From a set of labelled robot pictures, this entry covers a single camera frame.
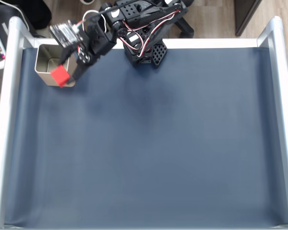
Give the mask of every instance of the perforated bracket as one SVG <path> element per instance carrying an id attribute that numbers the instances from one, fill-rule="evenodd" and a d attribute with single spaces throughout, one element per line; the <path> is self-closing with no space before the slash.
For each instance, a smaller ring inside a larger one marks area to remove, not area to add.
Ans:
<path id="1" fill-rule="evenodd" d="M 135 52 L 133 52 L 129 47 L 125 45 L 124 49 L 128 60 L 134 66 L 138 64 L 152 63 L 155 67 L 159 67 L 160 63 L 162 62 L 168 51 L 163 41 L 156 43 L 151 49 L 145 51 L 142 57 L 138 57 Z"/>

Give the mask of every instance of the wooden floor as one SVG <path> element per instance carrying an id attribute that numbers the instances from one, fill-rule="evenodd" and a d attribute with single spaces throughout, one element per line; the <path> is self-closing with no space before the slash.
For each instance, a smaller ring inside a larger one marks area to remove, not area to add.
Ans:
<path id="1" fill-rule="evenodd" d="M 96 0 L 84 6 L 78 0 L 45 0 L 52 11 L 52 23 L 67 19 L 80 20 L 88 9 L 99 10 L 102 3 L 109 0 Z M 234 0 L 194 0 L 185 19 L 195 30 L 195 38 L 233 38 L 235 37 Z M 283 19 L 288 55 L 288 0 L 263 0 L 242 38 L 256 38 L 273 16 Z M 178 37 L 175 26 L 169 37 Z"/>

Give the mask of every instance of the wire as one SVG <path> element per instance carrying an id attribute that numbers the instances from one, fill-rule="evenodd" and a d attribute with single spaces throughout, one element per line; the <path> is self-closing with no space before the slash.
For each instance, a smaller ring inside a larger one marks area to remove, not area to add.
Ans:
<path id="1" fill-rule="evenodd" d="M 84 31 L 84 23 L 83 23 L 83 22 L 85 22 L 85 16 L 86 16 L 88 13 L 99 13 L 99 11 L 88 10 L 87 12 L 84 13 L 83 18 L 82 18 L 82 21 L 81 21 L 81 22 L 82 22 L 82 29 L 83 29 L 83 31 Z M 103 20 L 104 20 L 105 33 L 106 33 L 106 32 L 107 32 L 106 19 L 105 19 L 104 15 L 102 15 L 102 14 L 101 14 L 101 17 L 102 17 Z"/>
<path id="2" fill-rule="evenodd" d="M 145 43 L 144 43 L 144 45 L 143 45 L 143 48 L 142 48 L 142 50 L 141 50 L 141 52 L 140 52 L 140 55 L 138 55 L 139 58 L 143 55 L 143 53 L 144 53 L 144 51 L 145 51 L 145 48 L 146 48 L 146 46 L 147 46 L 147 43 L 148 43 L 148 41 L 150 40 L 151 35 L 152 35 L 163 23 L 165 23 L 165 22 L 168 21 L 168 20 L 171 20 L 174 16 L 175 16 L 175 14 L 173 14 L 170 18 L 167 18 L 167 19 L 163 20 L 162 22 L 160 22 L 160 23 L 152 30 L 152 32 L 150 33 L 149 37 L 146 39 L 146 41 L 145 41 Z"/>
<path id="3" fill-rule="evenodd" d="M 172 14 L 176 14 L 177 12 L 179 12 L 179 11 L 174 11 L 174 12 L 172 12 L 172 13 L 169 13 L 168 15 L 166 15 L 166 16 L 164 16 L 164 17 L 162 17 L 162 18 L 158 18 L 158 19 L 156 19 L 156 20 L 150 22 L 149 24 L 154 23 L 155 21 L 158 21 L 158 20 L 161 20 L 161 19 L 167 18 L 167 17 L 171 16 Z M 130 29 L 130 30 L 134 30 L 134 31 L 136 31 L 136 30 L 140 30 L 140 29 L 143 29 L 143 28 L 145 28 L 145 27 L 147 27 L 147 26 L 149 25 L 149 24 L 147 24 L 147 25 L 144 25 L 144 26 L 141 26 L 141 27 L 138 27 L 138 28 L 133 28 L 133 29 L 131 29 L 131 28 L 126 24 L 125 21 L 123 21 L 123 22 L 124 22 L 125 26 L 126 26 L 128 29 Z"/>
<path id="4" fill-rule="evenodd" d="M 141 47 L 137 49 L 137 48 L 134 48 L 134 47 L 130 46 L 125 40 L 123 41 L 121 38 L 120 38 L 120 40 L 122 40 L 122 42 L 125 43 L 125 44 L 127 43 L 126 45 L 127 45 L 128 47 L 130 47 L 131 49 L 133 49 L 133 50 L 139 50 L 139 49 L 141 49 L 141 48 L 143 47 L 143 45 L 144 45 L 144 41 L 143 41 L 142 37 L 141 37 L 137 32 L 135 32 L 133 29 L 131 29 L 131 28 L 127 25 L 127 23 L 126 23 L 125 21 L 123 21 L 123 23 L 124 23 L 125 26 L 127 27 L 128 32 L 134 32 L 136 35 L 138 35 L 138 37 L 139 37 L 139 39 L 140 39 L 140 41 L 141 41 Z"/>
<path id="5" fill-rule="evenodd" d="M 1 2 L 2 4 L 4 4 L 4 5 L 13 7 L 14 9 L 18 10 L 19 13 L 21 14 L 21 16 L 23 17 L 24 23 L 25 23 L 28 31 L 30 31 L 29 25 L 28 25 L 27 21 L 26 21 L 25 18 L 24 18 L 24 14 L 22 13 L 22 11 L 21 11 L 18 7 L 14 6 L 14 5 L 11 5 L 11 4 L 7 3 L 7 2 L 4 2 L 4 1 L 2 1 L 2 0 L 0 0 L 0 2 Z"/>
<path id="6" fill-rule="evenodd" d="M 128 44 L 123 38 L 119 38 L 126 46 L 128 46 L 130 49 L 133 49 L 133 50 L 139 50 L 139 49 L 141 49 L 142 47 L 143 47 L 143 45 L 144 45 L 144 41 L 143 41 L 143 39 L 142 39 L 142 37 L 137 33 L 137 32 L 135 32 L 135 31 L 133 31 L 133 30 L 128 30 L 129 32 L 134 32 L 136 35 L 138 35 L 138 37 L 139 37 L 139 39 L 140 39 L 140 41 L 141 41 L 141 47 L 140 48 L 134 48 L 133 46 L 131 46 L 130 44 Z"/>
<path id="7" fill-rule="evenodd" d="M 111 12 L 111 11 L 115 11 L 115 10 L 117 10 L 117 9 L 119 9 L 119 8 L 122 8 L 122 7 L 124 7 L 124 6 L 127 6 L 127 5 L 129 5 L 129 4 L 131 4 L 131 3 L 134 3 L 134 2 L 136 2 L 136 1 L 140 1 L 140 0 L 131 0 L 131 1 L 125 2 L 124 4 L 121 4 L 121 5 L 119 5 L 119 6 L 113 6 L 113 7 L 111 7 L 110 9 L 107 9 L 107 10 L 104 10 L 104 11 L 100 11 L 99 13 L 94 14 L 94 15 L 88 17 L 87 19 L 78 22 L 77 25 L 78 25 L 78 24 L 85 23 L 87 20 L 89 20 L 89 19 L 91 19 L 91 18 L 94 18 L 94 17 L 97 17 L 97 16 L 99 16 L 99 15 L 102 15 L 102 14 L 105 14 L 105 13 L 109 13 L 109 12 Z M 148 2 L 148 3 L 151 4 L 152 6 L 157 6 L 157 5 L 154 4 L 151 0 L 143 0 L 143 1 Z"/>

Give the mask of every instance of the aluminum frame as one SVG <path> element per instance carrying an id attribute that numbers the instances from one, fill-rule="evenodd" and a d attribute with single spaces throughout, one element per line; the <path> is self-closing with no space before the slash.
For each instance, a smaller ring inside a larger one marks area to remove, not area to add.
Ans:
<path id="1" fill-rule="evenodd" d="M 275 91 L 277 125 L 281 143 L 288 203 L 288 64 L 282 20 L 279 17 L 274 17 L 258 39 L 164 39 L 164 43 L 170 49 L 269 48 L 273 87 Z M 13 228 L 13 226 L 4 225 L 4 208 L 23 49 L 28 47 L 37 48 L 40 44 L 57 44 L 57 42 L 54 39 L 33 38 L 20 18 L 12 17 L 10 19 L 7 55 L 0 100 L 0 229 Z M 122 42 L 119 41 L 114 48 L 123 48 Z"/>

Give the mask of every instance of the silver container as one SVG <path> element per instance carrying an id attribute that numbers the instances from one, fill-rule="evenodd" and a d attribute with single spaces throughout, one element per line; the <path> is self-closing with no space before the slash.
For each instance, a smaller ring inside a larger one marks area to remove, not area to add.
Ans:
<path id="1" fill-rule="evenodd" d="M 53 71 L 59 65 L 59 59 L 63 48 L 59 45 L 42 44 L 38 47 L 35 71 L 41 77 L 41 79 L 49 86 L 59 86 L 52 78 L 50 72 Z M 64 63 L 64 68 L 72 75 L 77 67 L 76 57 L 71 55 L 69 59 Z M 64 87 L 72 87 L 75 82 L 64 85 Z"/>

